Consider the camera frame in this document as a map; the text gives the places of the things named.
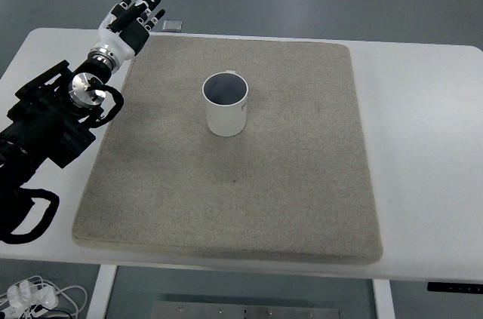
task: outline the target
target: black robotic arm segment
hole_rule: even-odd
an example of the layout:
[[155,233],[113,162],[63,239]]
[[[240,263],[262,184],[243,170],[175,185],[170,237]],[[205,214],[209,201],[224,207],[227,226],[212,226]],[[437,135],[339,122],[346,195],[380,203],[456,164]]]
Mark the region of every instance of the black robotic arm segment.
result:
[[[107,82],[124,61],[140,52],[165,14],[160,10],[148,20],[161,0],[133,1],[121,0],[111,9],[100,24],[97,43],[74,72],[64,60],[16,92],[19,102],[7,113],[12,123],[0,132],[0,241],[22,244],[45,232],[59,198],[43,189],[21,186],[48,158],[60,168],[75,160],[96,139],[90,129],[108,123],[121,110],[124,98]],[[103,117],[106,93],[115,105]],[[32,198],[44,198],[50,205],[29,234],[13,235],[30,211]]]

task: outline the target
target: metal base plate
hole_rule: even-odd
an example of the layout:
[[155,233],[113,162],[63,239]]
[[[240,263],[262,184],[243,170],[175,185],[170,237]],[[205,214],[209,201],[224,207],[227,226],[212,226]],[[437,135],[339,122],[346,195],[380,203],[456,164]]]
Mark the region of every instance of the metal base plate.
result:
[[154,302],[151,319],[339,319],[339,309]]

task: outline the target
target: black strap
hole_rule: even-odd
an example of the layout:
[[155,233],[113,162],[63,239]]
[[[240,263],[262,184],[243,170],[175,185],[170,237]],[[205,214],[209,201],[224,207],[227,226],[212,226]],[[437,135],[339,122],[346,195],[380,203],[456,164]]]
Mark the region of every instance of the black strap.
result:
[[26,244],[27,242],[32,242],[42,236],[48,229],[48,226],[50,226],[52,223],[55,213],[57,212],[57,208],[59,207],[59,196],[44,189],[18,188],[17,193],[23,196],[23,199],[44,198],[45,200],[49,201],[50,204],[47,207],[47,210],[45,210],[44,216],[38,225],[28,234],[14,235],[11,232],[3,232],[2,236],[0,237],[0,241],[4,241],[6,244]]

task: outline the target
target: small black object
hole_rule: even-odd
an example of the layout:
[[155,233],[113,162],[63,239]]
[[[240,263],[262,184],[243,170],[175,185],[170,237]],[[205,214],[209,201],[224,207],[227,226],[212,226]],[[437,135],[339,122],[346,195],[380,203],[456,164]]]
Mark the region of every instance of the small black object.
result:
[[483,294],[483,284],[429,282],[427,289],[440,293]]

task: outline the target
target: robot finger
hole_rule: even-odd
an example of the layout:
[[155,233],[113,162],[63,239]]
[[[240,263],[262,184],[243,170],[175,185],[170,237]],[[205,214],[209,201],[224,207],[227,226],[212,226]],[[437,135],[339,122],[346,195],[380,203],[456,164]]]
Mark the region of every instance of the robot finger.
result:
[[159,12],[150,21],[148,21],[146,25],[144,25],[144,29],[146,29],[146,31],[148,32],[151,31],[155,24],[158,23],[159,19],[161,19],[165,14],[166,11],[164,10],[164,8],[159,10]]

